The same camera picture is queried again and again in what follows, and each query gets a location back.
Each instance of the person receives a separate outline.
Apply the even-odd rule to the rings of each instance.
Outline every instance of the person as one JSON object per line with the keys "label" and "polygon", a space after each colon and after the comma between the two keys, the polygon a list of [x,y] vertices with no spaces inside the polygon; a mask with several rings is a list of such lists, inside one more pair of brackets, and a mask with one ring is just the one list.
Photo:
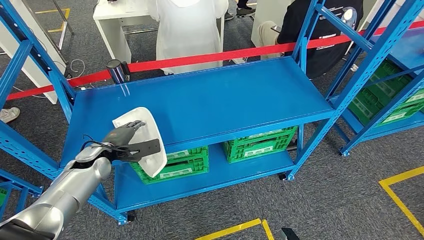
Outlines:
{"label": "person", "polygon": [[[157,60],[221,51],[216,19],[226,13],[228,0],[148,0],[147,9],[159,22]],[[179,74],[219,66],[215,61],[162,70],[165,74]]]}
{"label": "person", "polygon": [[[271,29],[271,27],[276,25],[274,22],[263,22],[258,27],[261,46],[296,42],[310,3],[310,0],[295,0],[289,5],[287,7],[287,13],[284,16],[280,33]],[[357,15],[356,23],[353,26],[355,30],[364,16],[363,0],[327,0],[324,6],[339,17],[344,15],[344,9],[349,7],[350,9],[354,9]],[[339,36],[340,34],[341,32],[338,28],[321,16],[312,32],[311,39],[324,39]],[[306,52],[306,75],[310,79],[314,79],[327,73],[343,58],[349,44],[350,42],[345,42],[328,47],[308,49]],[[261,56],[261,59],[279,56],[281,56],[281,54],[270,54]]]}
{"label": "person", "polygon": [[17,107],[12,107],[10,109],[3,108],[0,111],[0,120],[7,124],[8,122],[15,120],[20,113],[21,110],[19,110]]}
{"label": "person", "polygon": [[[237,2],[237,16],[238,17],[249,17],[252,16],[253,14],[255,14],[256,9],[251,8],[248,6],[248,0],[239,0]],[[234,18],[234,13],[231,12],[226,12],[225,13],[225,20],[231,20]]]}

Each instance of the gray carpet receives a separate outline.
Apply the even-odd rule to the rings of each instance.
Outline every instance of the gray carpet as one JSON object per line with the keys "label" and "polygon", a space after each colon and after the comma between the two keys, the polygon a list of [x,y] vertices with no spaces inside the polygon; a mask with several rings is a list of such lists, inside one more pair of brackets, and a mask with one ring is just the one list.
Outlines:
{"label": "gray carpet", "polygon": [[[71,8],[69,22],[75,36],[67,35],[64,54],[69,60],[85,61],[85,74],[105,68],[110,59],[92,19],[94,0],[59,0],[62,8]],[[29,1],[34,11],[53,9],[48,0]],[[230,12],[235,3],[230,2]],[[46,28],[60,26],[56,13],[40,17]],[[225,23],[224,50],[253,47],[250,34],[253,21],[236,18]],[[52,34],[55,39],[60,33]],[[155,59],[154,32],[128,37],[133,61]],[[0,71],[9,59],[0,56]],[[324,91],[334,78],[339,63],[328,74],[313,82]],[[160,76],[160,71],[138,73],[133,79]],[[32,83],[21,74],[15,84],[22,89]],[[27,97],[8,101],[6,108],[16,106],[21,116],[10,126],[55,160],[61,157],[68,128],[59,105],[46,99]],[[316,127],[305,127],[310,137]],[[380,187],[378,181],[424,165],[424,128],[419,127],[359,144],[351,156],[341,157],[338,147],[344,143],[331,130],[318,145],[294,181],[280,181],[276,175],[185,197],[136,210],[137,221],[124,226],[97,208],[87,205],[78,213],[62,237],[63,240],[186,240],[204,236],[256,218],[266,219],[276,239],[281,227],[293,228],[302,240],[387,240],[422,239],[420,233]],[[0,168],[35,185],[48,186],[50,181],[16,158],[0,152]],[[396,183],[392,189],[415,217],[424,224],[424,175]],[[106,181],[112,192],[113,177]],[[5,218],[13,214],[13,193]],[[266,239],[260,226],[222,239]]]}

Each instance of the white shirt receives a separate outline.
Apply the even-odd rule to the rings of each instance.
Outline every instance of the white shirt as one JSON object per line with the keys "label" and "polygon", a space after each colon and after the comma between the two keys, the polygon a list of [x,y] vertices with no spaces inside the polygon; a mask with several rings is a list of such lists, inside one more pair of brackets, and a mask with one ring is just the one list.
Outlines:
{"label": "white shirt", "polygon": [[[228,9],[228,0],[147,0],[150,16],[159,21],[156,59],[171,59],[220,51],[217,18]],[[185,73],[219,67],[208,62],[163,68],[166,73]]]}

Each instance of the crate label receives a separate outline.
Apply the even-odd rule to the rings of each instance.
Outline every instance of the crate label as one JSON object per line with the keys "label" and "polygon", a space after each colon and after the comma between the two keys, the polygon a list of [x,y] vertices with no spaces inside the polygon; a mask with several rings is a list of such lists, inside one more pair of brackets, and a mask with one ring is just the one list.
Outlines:
{"label": "crate label", "polygon": [[396,94],[395,90],[393,90],[389,85],[384,82],[379,82],[376,85],[383,91],[383,93],[386,93],[389,97],[393,97]]}
{"label": "crate label", "polygon": [[167,158],[179,158],[179,157],[184,157],[184,156],[188,156],[189,155],[189,151],[188,150],[183,150],[183,151],[177,151],[177,152],[173,152],[173,153],[168,153],[166,155]]}
{"label": "crate label", "polygon": [[264,148],[260,148],[260,149],[256,149],[256,150],[252,150],[252,151],[247,151],[244,153],[244,157],[251,157],[251,156],[255,156],[258,154],[264,154],[267,152],[271,152],[274,149],[274,146],[267,146]]}
{"label": "crate label", "polygon": [[368,110],[368,108],[362,104],[362,102],[358,101],[353,101],[353,104],[355,104],[357,106],[357,108],[359,108],[359,110],[367,117],[367,118],[371,118],[373,116],[373,113]]}
{"label": "crate label", "polygon": [[424,99],[424,93],[417,94],[417,95],[410,97],[408,99],[408,101],[406,101],[405,103],[410,103],[410,102],[417,101],[417,100],[420,100],[420,99]]}
{"label": "crate label", "polygon": [[275,134],[275,133],[279,133],[281,131],[283,131],[283,130],[277,129],[277,130],[274,130],[274,131],[267,131],[267,132],[263,132],[263,133],[259,133],[259,134],[255,134],[255,135],[250,135],[250,136],[247,137],[247,139],[253,139],[253,138],[257,138],[257,137],[260,137],[260,136],[263,136],[263,135],[268,135],[268,134]]}
{"label": "crate label", "polygon": [[161,173],[161,174],[159,174],[159,178],[160,179],[167,179],[167,178],[172,178],[172,177],[176,177],[176,176],[191,174],[192,172],[193,172],[193,170],[191,168],[186,168],[186,169],[181,169],[181,170],[178,170],[178,171],[170,171],[170,172]]}
{"label": "crate label", "polygon": [[389,116],[382,123],[384,124],[384,123],[388,123],[388,122],[391,122],[391,121],[394,121],[394,120],[401,119],[401,118],[405,117],[406,114],[407,114],[406,112],[402,112],[402,113],[396,114],[394,116]]}

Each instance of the white table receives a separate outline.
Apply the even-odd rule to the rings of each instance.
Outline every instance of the white table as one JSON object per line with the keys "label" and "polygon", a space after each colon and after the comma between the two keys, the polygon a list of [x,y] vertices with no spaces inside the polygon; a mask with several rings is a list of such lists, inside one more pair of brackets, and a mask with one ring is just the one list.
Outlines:
{"label": "white table", "polygon": [[[125,39],[122,26],[156,23],[147,10],[146,0],[99,0],[93,19],[106,44],[112,59],[131,63],[131,50]],[[224,46],[224,16],[216,21],[221,39],[220,51]]]}

